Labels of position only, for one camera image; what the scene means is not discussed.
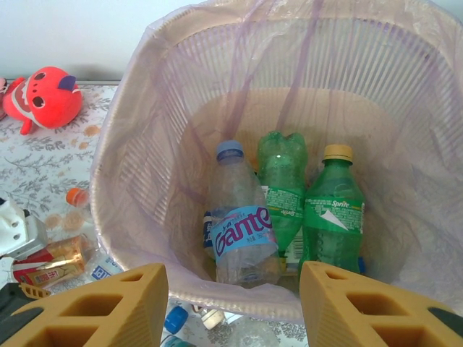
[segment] tablecloth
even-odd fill
[[[20,135],[21,123],[6,117],[0,121],[0,197],[13,199],[48,227],[48,240],[58,241],[80,233],[94,239],[91,223],[75,220],[65,197],[69,189],[87,189],[90,165],[98,142],[101,124],[114,97],[116,86],[81,87],[84,106],[79,116],[60,129],[38,129]],[[0,288],[12,281],[12,260],[0,260]],[[55,294],[89,281],[80,276],[51,288]],[[308,346],[303,325],[267,322],[281,346]],[[196,346],[227,346],[231,325],[206,330],[194,313],[177,334]]]

